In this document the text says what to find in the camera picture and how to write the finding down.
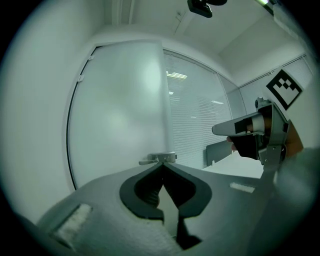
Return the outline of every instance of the white wall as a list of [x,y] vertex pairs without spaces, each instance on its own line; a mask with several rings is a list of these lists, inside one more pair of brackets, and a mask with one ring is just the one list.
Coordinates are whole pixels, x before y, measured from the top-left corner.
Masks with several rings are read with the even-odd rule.
[[219,55],[238,86],[304,53],[303,47],[280,28],[271,15],[264,16],[233,40]]
[[103,25],[103,0],[50,1],[15,37],[0,73],[1,185],[32,222],[73,191],[66,120],[75,75]]
[[164,30],[157,26],[139,24],[106,25],[92,38],[92,43],[104,45],[106,43],[141,39],[161,40],[163,48],[192,58],[233,81],[225,62],[213,51],[190,38],[172,35],[170,30]]

